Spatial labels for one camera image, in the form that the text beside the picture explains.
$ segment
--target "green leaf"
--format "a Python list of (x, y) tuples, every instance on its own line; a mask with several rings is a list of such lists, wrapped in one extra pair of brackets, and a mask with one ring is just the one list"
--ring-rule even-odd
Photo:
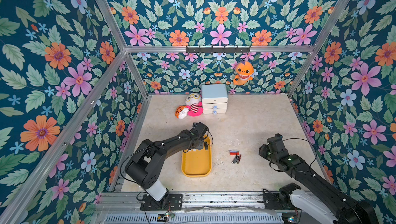
[(23, 63), (25, 62), (25, 59), (23, 58), (24, 55), (20, 48), (12, 44), (4, 44), (3, 54), (5, 54), (9, 62), (11, 64), (15, 64), (19, 70), (23, 69)]

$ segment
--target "yellow tray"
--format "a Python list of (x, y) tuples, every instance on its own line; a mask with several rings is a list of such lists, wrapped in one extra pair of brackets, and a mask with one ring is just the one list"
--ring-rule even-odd
[[(212, 144), (209, 137), (205, 142)], [(187, 177), (205, 177), (212, 170), (212, 146), (208, 150), (190, 150), (181, 157), (181, 171)]]

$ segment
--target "drawer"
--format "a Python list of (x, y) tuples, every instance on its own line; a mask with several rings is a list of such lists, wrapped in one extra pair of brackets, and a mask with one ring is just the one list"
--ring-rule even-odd
[(213, 114), (213, 111), (216, 111), (216, 113), (225, 113), (227, 111), (227, 108), (218, 108), (217, 110), (204, 109), (204, 114)]
[(218, 104), (202, 104), (204, 109), (212, 109), (213, 106), (217, 106), (217, 108), (227, 108), (227, 103), (218, 103)]

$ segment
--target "metal bar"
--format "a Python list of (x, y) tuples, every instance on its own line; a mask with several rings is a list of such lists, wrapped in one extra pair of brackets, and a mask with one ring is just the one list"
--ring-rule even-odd
[(147, 95), (149, 93), (147, 92), (147, 89), (143, 83), (142, 76), (141, 76), (139, 70), (137, 69), (136, 64), (133, 61), (132, 55), (129, 54), (129, 56), (127, 56), (125, 58), (125, 61), (126, 61), (126, 64), (128, 64), (128, 67), (131, 69), (133, 78), (135, 79), (136, 85), (139, 88), (140, 93), (142, 94), (142, 97), (147, 98)]
[[(149, 96), (142, 102), (142, 107), (140, 109), (139, 114), (137, 115), (135, 127), (133, 127), (132, 134), (128, 137), (125, 150), (122, 153), (122, 156), (120, 159), (120, 165), (126, 159), (126, 157), (128, 157), (129, 155), (131, 155), (133, 153), (133, 151), (136, 147), (137, 139), (139, 138), (140, 131), (142, 129), (143, 122), (145, 120), (146, 113), (147, 113), (147, 110), (150, 105), (150, 100), (151, 100), (151, 96)], [(124, 171), (124, 167), (125, 167), (125, 165), (123, 166), (123, 168), (121, 168), (121, 166), (117, 168), (117, 171), (115, 172), (115, 175), (114, 175), (114, 178), (117, 178), (117, 180), (113, 180), (113, 182), (110, 185), (109, 192), (114, 191), (117, 184), (122, 185), (122, 183), (124, 182), (124, 179), (120, 176), (120, 172)]]
[(105, 22), (110, 28), (114, 39), (116, 40), (118, 48), (120, 48), (120, 50), (124, 50), (124, 48), (126, 47), (124, 36), (122, 35), (121, 30), (119, 29), (117, 22), (114, 19), (113, 14), (111, 13), (110, 6), (108, 5), (107, 0), (96, 0), (96, 3), (98, 4), (100, 11), (105, 18)]
[[(130, 46), (127, 45), (125, 47), (126, 52), (128, 53), (153, 53), (153, 52), (186, 52), (188, 48), (189, 52), (200, 53), (200, 50), (209, 50), (212, 53), (214, 52), (223, 52), (225, 49), (236, 49), (237, 46)], [(311, 45), (302, 45), (302, 46), (238, 46), (239, 49), (250, 49), (250, 52), (305, 52), (311, 53), (314, 51), (314, 46)]]
[(0, 217), (0, 223), (14, 224), (18, 221), (23, 211), (25, 211), (30, 201), (36, 196), (37, 191), (47, 179), (52, 168), (58, 162), (70, 140), (84, 122), (86, 116), (92, 109), (92, 104), (95, 103), (108, 85), (110, 79), (124, 60), (124, 57), (125, 52), (121, 51), (103, 73), (95, 87), (87, 95), (83, 104), (77, 109), (76, 113), (63, 128), (53, 145), (48, 149), (34, 171), (23, 183), (11, 204), (4, 210)]
[(340, 18), (342, 12), (347, 7), (349, 1), (350, 0), (338, 0), (337, 3), (335, 4), (333, 12), (331, 13), (329, 19), (327, 20), (326, 24), (324, 25), (323, 29), (320, 31), (320, 34), (315, 41), (314, 51), (311, 54), (309, 54), (309, 56), (306, 58), (304, 64), (300, 68), (300, 71), (298, 72), (296, 78), (293, 81), (293, 85), (291, 85), (291, 88), (288, 91), (289, 98), (291, 98), (294, 91), (297, 89), (300, 82), (304, 78), (305, 73), (308, 71), (309, 67), (312, 64), (312, 61), (318, 55), (320, 49), (322, 48), (330, 32), (332, 31), (333, 27)]

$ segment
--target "orange dinosaur plush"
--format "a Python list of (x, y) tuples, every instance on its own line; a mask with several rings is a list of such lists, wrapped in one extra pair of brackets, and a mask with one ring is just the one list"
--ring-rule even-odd
[(242, 86), (249, 80), (253, 79), (254, 73), (253, 65), (250, 62), (241, 61), (235, 67), (236, 76), (234, 78), (234, 85)]

